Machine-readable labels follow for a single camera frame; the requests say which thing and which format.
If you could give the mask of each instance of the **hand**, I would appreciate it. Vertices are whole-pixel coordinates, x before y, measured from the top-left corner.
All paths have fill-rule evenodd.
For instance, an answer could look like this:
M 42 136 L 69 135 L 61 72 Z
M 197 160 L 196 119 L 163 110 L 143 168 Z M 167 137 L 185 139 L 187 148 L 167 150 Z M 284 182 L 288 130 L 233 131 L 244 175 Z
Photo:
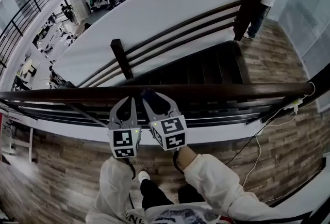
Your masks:
M 177 161 L 180 163 L 182 170 L 186 169 L 197 157 L 197 154 L 188 146 L 183 146 L 179 150 Z

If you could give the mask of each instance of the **black stair railing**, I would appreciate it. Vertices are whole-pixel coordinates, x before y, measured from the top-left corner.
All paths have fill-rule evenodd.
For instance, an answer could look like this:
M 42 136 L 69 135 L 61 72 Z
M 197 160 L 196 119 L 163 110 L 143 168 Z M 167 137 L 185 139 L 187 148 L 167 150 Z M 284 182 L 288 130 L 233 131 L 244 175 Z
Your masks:
M 0 35 L 0 76 L 7 68 L 7 63 L 16 44 L 25 31 L 51 0 L 28 0 L 10 20 Z

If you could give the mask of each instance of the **gray floor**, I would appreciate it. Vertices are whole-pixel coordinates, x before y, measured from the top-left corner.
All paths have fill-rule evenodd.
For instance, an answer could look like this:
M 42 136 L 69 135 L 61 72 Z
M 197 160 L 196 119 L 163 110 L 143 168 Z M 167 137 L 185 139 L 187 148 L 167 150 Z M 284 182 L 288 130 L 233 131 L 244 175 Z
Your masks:
M 86 23 L 93 24 L 108 12 L 109 12 L 109 10 L 103 9 L 103 10 L 100 10 L 98 12 L 91 13 L 89 18 L 87 18 L 87 19 L 85 19 L 84 21 L 81 22 L 81 24 L 79 25 L 75 35 L 79 37 L 84 31 L 84 27 L 85 27 Z

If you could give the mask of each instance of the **railing post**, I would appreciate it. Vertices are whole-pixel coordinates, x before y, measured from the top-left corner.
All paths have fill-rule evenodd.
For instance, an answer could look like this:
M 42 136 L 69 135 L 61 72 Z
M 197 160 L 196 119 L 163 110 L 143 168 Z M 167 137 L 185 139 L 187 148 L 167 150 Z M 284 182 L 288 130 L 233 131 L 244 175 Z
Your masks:
M 2 65 L 4 68 L 7 68 L 7 66 L 0 60 L 0 65 Z
M 15 24 L 14 21 L 12 21 L 14 27 L 17 29 L 17 31 L 19 32 L 19 34 L 21 34 L 21 36 L 23 36 L 23 33 L 21 33 L 20 29 L 17 27 L 17 25 Z
M 36 6 L 37 6 L 37 8 L 39 9 L 39 11 L 41 12 L 41 8 L 38 6 L 38 3 L 37 3 L 37 1 L 36 0 L 33 0 L 35 3 L 36 3 Z
M 30 117 L 30 118 L 32 118 L 32 119 L 37 120 L 35 117 L 32 117 L 30 114 L 28 114 L 28 113 L 26 113 L 25 111 L 21 110 L 21 108 L 11 105 L 11 104 L 10 104 L 9 102 L 7 102 L 6 100 L 0 99 L 0 102 L 3 103 L 3 104 L 6 105 L 6 106 L 12 108 L 13 110 L 15 110 L 15 111 L 21 113 L 23 116 L 27 116 L 27 117 Z
M 122 47 L 122 43 L 121 43 L 120 39 L 112 40 L 110 46 L 112 48 L 112 51 L 117 59 L 117 62 L 119 64 L 120 68 L 122 69 L 123 74 L 125 75 L 126 79 L 133 78 L 133 74 L 130 69 L 130 66 L 129 66 L 128 60 L 126 58 L 126 55 L 125 55 L 125 52 Z
M 108 127 L 108 125 L 105 124 L 105 123 L 103 123 L 101 120 L 99 120 L 99 119 L 97 119 L 97 118 L 91 116 L 90 114 L 86 113 L 85 111 L 83 111 L 83 110 L 81 109 L 81 107 L 80 107 L 79 104 L 69 104 L 69 103 L 66 103 L 66 105 L 67 105 L 68 107 L 70 107 L 71 109 L 73 109 L 74 111 L 77 111 L 78 113 L 82 114 L 84 117 L 86 117 L 86 118 L 88 118 L 88 119 L 94 121 L 95 123 L 100 124 L 100 125 L 102 125 L 103 127 Z
M 241 5 L 239 9 L 238 16 L 236 17 L 236 21 L 239 23 L 234 27 L 234 40 L 239 41 L 242 39 L 253 15 L 256 12 L 256 9 L 260 5 L 260 2 L 261 0 L 244 0 L 243 5 Z

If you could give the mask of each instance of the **wooden handrail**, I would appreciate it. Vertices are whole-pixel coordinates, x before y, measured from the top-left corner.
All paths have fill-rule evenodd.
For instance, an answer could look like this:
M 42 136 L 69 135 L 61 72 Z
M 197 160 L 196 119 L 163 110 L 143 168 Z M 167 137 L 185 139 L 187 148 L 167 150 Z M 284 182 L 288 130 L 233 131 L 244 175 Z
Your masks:
M 160 32 L 160 33 L 158 33 L 158 34 L 150 37 L 149 39 L 147 39 L 145 41 L 140 42 L 139 44 L 137 44 L 137 45 L 133 46 L 132 48 L 128 49 L 125 52 L 125 54 L 128 55 L 128 54 L 136 51 L 137 49 L 139 49 L 139 48 L 141 48 L 141 47 L 149 44 L 150 42 L 152 42 L 154 40 L 157 40 L 157 39 L 159 39 L 159 38 L 161 38 L 161 37 L 163 37 L 163 36 L 165 36 L 165 35 L 173 32 L 173 31 L 175 31 L 177 29 L 180 29 L 180 28 L 182 28 L 184 26 L 187 26 L 187 25 L 189 25 L 189 24 L 191 24 L 193 22 L 196 22 L 198 20 L 204 19 L 204 18 L 209 17 L 211 15 L 214 15 L 216 13 L 225 11 L 227 9 L 230 9 L 230 8 L 233 8 L 233 7 L 238 7 L 238 6 L 242 5 L 243 3 L 244 3 L 243 0 L 238 0 L 238 1 L 235 1 L 235 2 L 232 2 L 232 3 L 229 3 L 227 5 L 224 5 L 224 6 L 217 7 L 215 9 L 206 11 L 206 12 L 204 12 L 204 13 L 202 13 L 200 15 L 197 15 L 197 16 L 195 16 L 193 18 L 190 18 L 188 20 L 185 20 L 185 21 L 183 21 L 183 22 L 181 22 L 179 24 L 176 24 L 176 25 L 174 25 L 174 26 L 172 26 L 172 27 L 170 27 L 170 28 L 168 28 L 168 29 L 166 29 L 166 30 L 164 30 L 164 31 L 162 31 L 162 32 Z
M 223 29 L 233 27 L 233 26 L 235 26 L 235 25 L 237 25 L 237 24 L 238 24 L 238 21 L 231 22 L 231 23 L 228 23 L 228 24 L 225 24 L 225 25 L 222 25 L 222 26 L 219 26 L 219 27 L 216 27 L 216 28 L 210 29 L 210 30 L 205 31 L 205 32 L 203 32 L 203 33 L 197 34 L 197 35 L 192 36 L 192 37 L 190 37 L 190 38 L 188 38 L 188 39 L 185 39 L 185 40 L 179 41 L 179 42 L 177 42 L 177 43 L 174 43 L 174 44 L 172 44 L 172 45 L 166 47 L 166 48 L 163 49 L 163 50 L 160 50 L 160 51 L 158 51 L 158 52 L 156 52 L 156 53 L 154 53 L 154 54 L 151 54 L 151 55 L 149 55 L 149 56 L 143 58 L 143 59 L 140 60 L 140 61 L 137 61 L 136 63 L 133 63 L 130 67 L 131 67 L 131 68 L 136 67 L 136 66 L 138 66 L 138 65 L 140 65 L 140 64 L 142 64 L 142 63 L 144 63 L 144 62 L 146 62 L 146 61 L 148 61 L 148 60 L 150 60 L 150 59 L 152 59 L 152 58 L 157 57 L 158 55 L 161 55 L 161 54 L 163 54 L 163 53 L 165 53 L 165 52 L 168 52 L 168 51 L 170 51 L 170 50 L 172 50 L 172 49 L 174 49 L 174 48 L 177 48 L 177 47 L 179 47 L 179 46 L 181 46 L 181 45 L 184 45 L 184 44 L 186 44 L 186 43 L 189 43 L 189 42 L 191 42 L 191 41 L 193 41 L 193 40 L 197 40 L 197 39 L 202 38 L 202 37 L 204 37 L 204 36 L 210 35 L 210 34 L 212 34 L 212 33 L 215 33 L 215 32 L 218 32 L 218 31 L 221 31 L 221 30 L 223 30 Z M 108 80 L 114 78 L 115 76 L 117 76 L 117 75 L 123 73 L 123 71 L 120 70 L 120 71 L 118 71 L 118 72 L 116 72 L 116 73 L 114 73 L 114 74 L 108 76 L 107 78 L 104 78 L 105 76 L 107 76 L 108 74 L 114 72 L 114 71 L 117 70 L 118 68 L 120 68 L 120 67 L 119 67 L 119 66 L 116 66 L 116 67 L 112 68 L 111 70 L 105 72 L 105 73 L 102 74 L 99 78 L 97 78 L 97 79 L 93 80 L 91 83 L 89 83 L 88 86 L 91 86 L 91 85 L 93 84 L 92 87 L 97 87 L 97 86 L 99 86 L 99 85 L 105 83 L 106 81 L 108 81 Z
M 163 36 L 165 36 L 165 35 L 167 35 L 167 34 L 173 32 L 173 31 L 178 30 L 178 29 L 180 29 L 180 28 L 182 28 L 182 27 L 184 27 L 184 26 L 187 26 L 187 25 L 189 25 L 189 24 L 191 24 L 191 23 L 193 23 L 193 22 L 196 22 L 196 21 L 198 21 L 198 20 L 204 19 L 204 18 L 209 17 L 209 16 L 211 16 L 211 15 L 214 15 L 214 14 L 216 14 L 216 13 L 219 13 L 219 12 L 222 12 L 222 11 L 225 11 L 225 10 L 228 10 L 228 9 L 231 9 L 231 8 L 234 8 L 234 7 L 241 6 L 243 3 L 244 3 L 244 0 L 238 0 L 238 1 L 235 1 L 235 2 L 232 2 L 232 3 L 229 3 L 229 4 L 226 4 L 226 5 L 224 5 L 224 6 L 217 7 L 217 8 L 215 8 L 215 9 L 211 9 L 211 10 L 206 11 L 206 12 L 204 12 L 204 13 L 202 13 L 202 14 L 200 14 L 200 15 L 197 15 L 197 16 L 195 16 L 195 17 L 193 17 L 193 18 L 190 18 L 190 19 L 188 19 L 188 20 L 185 20 L 185 21 L 183 21 L 183 22 L 180 22 L 180 23 L 178 23 L 178 24 L 176 24 L 176 25 L 174 25 L 174 26 L 172 26 L 172 27 L 170 27 L 170 28 L 168 28 L 168 29 L 166 29 L 166 30 L 164 30 L 164 31 L 162 31 L 162 32 L 160 32 L 160 33 L 158 33 L 158 34 L 152 36 L 151 38 L 149 38 L 149 39 L 147 39 L 147 40 L 145 40 L 145 41 L 142 41 L 142 42 L 140 42 L 139 44 L 133 46 L 132 48 L 128 49 L 128 50 L 125 52 L 125 55 L 128 55 L 128 54 L 130 54 L 130 53 L 136 51 L 137 49 L 142 48 L 143 46 L 145 46 L 145 45 L 151 43 L 152 41 L 155 41 L 155 40 L 157 40 L 157 39 L 159 39 L 159 38 L 161 38 L 161 37 L 163 37 Z M 206 23 L 204 23 L 203 25 L 208 26 L 209 24 L 210 24 L 210 22 L 206 22 Z M 176 35 L 176 36 L 177 36 L 177 38 L 180 38 L 180 36 L 182 37 L 182 33 L 181 33 L 181 34 L 178 34 L 178 35 Z M 137 56 L 138 56 L 138 57 L 139 57 L 139 56 L 142 56 L 142 55 L 145 54 L 145 53 L 146 53 L 146 52 L 144 51 L 144 52 L 140 53 L 139 55 L 135 55 L 133 58 L 136 59 Z M 95 77 L 96 75 L 98 75 L 99 73 L 101 73 L 102 71 L 106 70 L 107 68 L 111 67 L 113 64 L 116 63 L 116 61 L 117 61 L 116 59 L 111 60 L 109 63 L 107 63 L 106 65 L 102 66 L 100 69 L 98 69 L 97 71 L 95 71 L 94 73 L 92 73 L 91 75 L 89 75 L 86 79 L 84 79 L 82 82 L 80 82 L 80 83 L 77 85 L 77 87 L 81 87 L 83 84 L 87 83 L 90 79 L 92 79 L 93 77 Z M 106 71 L 105 73 L 103 73 L 101 76 L 99 76 L 99 77 L 96 78 L 95 80 L 93 80 L 93 81 L 91 81 L 90 83 L 88 83 L 86 86 L 92 86 L 92 85 L 93 85 L 93 87 L 96 87 L 96 86 L 98 86 L 98 85 L 104 83 L 103 81 L 107 81 L 107 80 L 109 80 L 109 79 L 110 79 L 109 77 L 113 78 L 113 77 L 115 77 L 115 76 L 121 74 L 122 71 L 119 71 L 118 73 L 113 74 L 113 75 L 109 76 L 108 78 L 106 78 L 106 79 L 100 81 L 102 78 L 104 78 L 105 76 L 109 75 L 110 73 L 114 72 L 114 71 L 117 70 L 117 69 L 119 69 L 119 66 L 115 66 L 115 67 L 113 67 L 112 69 Z
M 311 94 L 309 83 L 297 84 L 209 84 L 209 85 L 151 85 L 95 88 L 44 89 L 17 92 L 0 92 L 0 100 L 53 102 L 53 103 L 111 103 L 124 97 L 140 97 L 144 89 L 154 89 L 173 100 L 209 101 L 248 100 Z
M 171 37 L 171 38 L 168 38 L 168 39 L 166 39 L 166 40 L 163 40 L 163 41 L 161 41 L 161 42 L 159 42 L 159 43 L 157 43 L 157 44 L 155 44 L 155 45 L 149 47 L 148 49 L 146 49 L 146 50 L 144 50 L 144 51 L 142 51 L 142 52 L 140 52 L 140 53 L 134 55 L 133 57 L 131 57 L 131 58 L 128 59 L 128 62 L 131 62 L 131 61 L 133 61 L 133 60 L 135 60 L 135 59 L 137 59 L 137 58 L 139 58 L 139 57 L 141 57 L 141 56 L 147 54 L 148 52 L 151 52 L 152 50 L 155 50 L 155 49 L 157 49 L 157 48 L 159 48 L 159 47 L 161 47 L 161 46 L 163 46 L 163 45 L 165 45 L 165 44 L 167 44 L 167 43 L 170 43 L 170 42 L 175 41 L 175 40 L 177 40 L 177 39 L 179 39 L 179 38 L 182 38 L 182 37 L 184 37 L 185 35 L 191 34 L 191 33 L 195 32 L 195 31 L 197 31 L 197 30 L 200 30 L 200 29 L 205 28 L 205 27 L 208 27 L 208 26 L 210 26 L 210 25 L 213 25 L 213 24 L 216 24 L 216 23 L 222 22 L 222 21 L 224 21 L 224 20 L 227 20 L 227 19 L 233 18 L 233 17 L 235 17 L 237 14 L 238 14 L 238 11 L 233 12 L 233 13 L 230 13 L 230 14 L 227 14 L 227 15 L 223 15 L 222 17 L 216 18 L 216 19 L 214 19 L 214 20 L 207 21 L 207 22 L 205 22 L 205 23 L 203 23 L 203 24 L 201 24 L 201 25 L 198 25 L 198 26 L 196 26 L 196 27 L 190 28 L 190 29 L 188 29 L 188 30 L 186 30 L 186 31 L 184 31 L 184 32 L 182 32 L 182 33 L 179 33 L 179 34 L 177 34 L 177 35 L 175 35 L 175 36 L 173 36 L 173 37 Z

